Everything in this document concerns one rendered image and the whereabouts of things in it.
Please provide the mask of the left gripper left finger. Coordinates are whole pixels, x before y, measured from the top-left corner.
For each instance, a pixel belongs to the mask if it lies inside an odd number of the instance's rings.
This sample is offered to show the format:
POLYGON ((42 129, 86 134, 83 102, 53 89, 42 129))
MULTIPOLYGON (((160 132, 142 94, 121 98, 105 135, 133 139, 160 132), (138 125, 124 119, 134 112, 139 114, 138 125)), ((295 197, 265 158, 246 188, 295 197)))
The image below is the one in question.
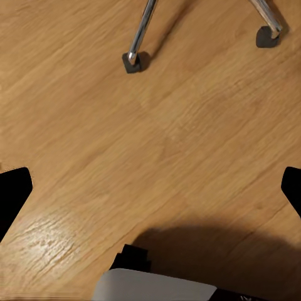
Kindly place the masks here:
POLYGON ((0 242, 32 190, 33 184, 27 167, 0 174, 0 242))

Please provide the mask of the swivel chair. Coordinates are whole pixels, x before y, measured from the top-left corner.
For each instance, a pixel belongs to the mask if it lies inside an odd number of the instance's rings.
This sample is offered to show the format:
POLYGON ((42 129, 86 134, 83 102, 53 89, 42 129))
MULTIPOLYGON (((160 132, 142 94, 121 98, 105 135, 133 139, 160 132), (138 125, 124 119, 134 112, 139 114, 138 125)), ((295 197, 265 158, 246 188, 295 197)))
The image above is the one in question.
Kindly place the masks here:
MULTIPOLYGON (((122 56, 127 74, 135 73, 142 69, 138 51, 142 45, 144 35, 147 32, 149 21, 151 21, 154 11, 156 10, 157 3, 158 0, 147 0, 147 5, 145 6, 142 19, 134 36, 132 46, 128 50, 128 53, 125 53, 122 56)), ((283 26, 276 14, 266 3, 266 0, 250 0, 250 3, 256 8, 258 13, 263 17, 263 20, 267 23, 267 26, 261 26, 261 28, 258 29, 256 45, 259 48, 272 48, 277 45, 283 26)))

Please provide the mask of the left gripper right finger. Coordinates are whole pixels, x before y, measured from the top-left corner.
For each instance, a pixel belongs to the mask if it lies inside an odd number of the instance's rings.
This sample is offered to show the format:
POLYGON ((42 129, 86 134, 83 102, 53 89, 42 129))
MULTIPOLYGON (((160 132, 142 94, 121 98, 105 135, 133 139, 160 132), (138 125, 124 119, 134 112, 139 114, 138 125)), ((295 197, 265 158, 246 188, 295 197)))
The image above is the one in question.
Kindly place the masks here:
POLYGON ((285 169, 281 189, 301 217, 301 169, 285 169))

